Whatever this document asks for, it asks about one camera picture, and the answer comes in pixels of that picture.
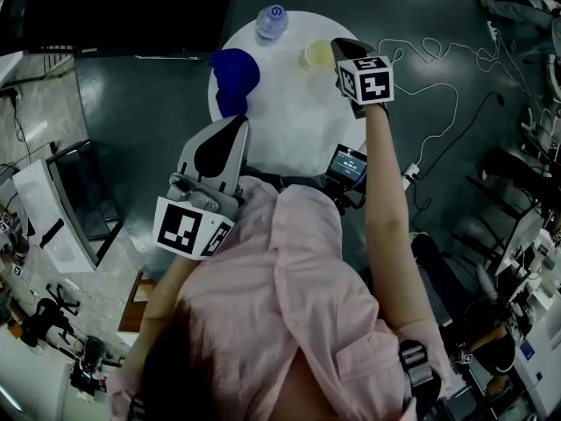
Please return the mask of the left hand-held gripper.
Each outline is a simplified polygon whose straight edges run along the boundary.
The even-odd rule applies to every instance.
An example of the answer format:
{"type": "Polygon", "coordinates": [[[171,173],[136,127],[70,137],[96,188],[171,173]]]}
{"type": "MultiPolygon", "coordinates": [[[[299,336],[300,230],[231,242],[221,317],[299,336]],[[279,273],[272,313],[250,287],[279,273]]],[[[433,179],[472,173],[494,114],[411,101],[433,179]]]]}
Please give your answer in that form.
{"type": "Polygon", "coordinates": [[[218,120],[182,149],[165,196],[158,198],[153,243],[191,260],[213,256],[244,204],[238,179],[246,164],[250,124],[245,116],[218,120]]]}

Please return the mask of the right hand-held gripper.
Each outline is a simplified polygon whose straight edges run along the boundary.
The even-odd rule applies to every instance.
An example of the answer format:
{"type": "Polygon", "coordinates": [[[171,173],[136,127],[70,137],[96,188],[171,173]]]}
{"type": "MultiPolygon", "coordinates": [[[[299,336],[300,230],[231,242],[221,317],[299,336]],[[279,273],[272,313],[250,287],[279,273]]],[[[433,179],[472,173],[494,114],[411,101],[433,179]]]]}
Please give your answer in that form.
{"type": "Polygon", "coordinates": [[[386,56],[356,39],[335,38],[330,42],[337,75],[336,87],[352,108],[356,119],[366,117],[366,106],[387,111],[394,100],[394,72],[386,56]]]}

